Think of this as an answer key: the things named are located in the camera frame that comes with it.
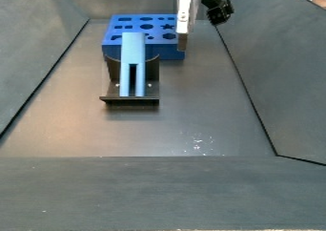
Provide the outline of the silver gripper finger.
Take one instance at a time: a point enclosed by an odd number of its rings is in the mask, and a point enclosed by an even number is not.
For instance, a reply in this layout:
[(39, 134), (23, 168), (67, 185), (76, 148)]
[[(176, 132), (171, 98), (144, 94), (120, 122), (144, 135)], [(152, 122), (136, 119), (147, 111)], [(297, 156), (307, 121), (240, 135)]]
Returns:
[[(198, 14), (199, 0), (191, 0), (191, 10), (190, 10), (190, 29), (188, 33), (192, 31), (192, 27), (195, 25), (196, 14)], [(184, 52), (187, 46), (187, 34), (178, 34), (178, 49)]]
[(190, 29), (191, 0), (176, 0), (176, 32), (187, 34)]

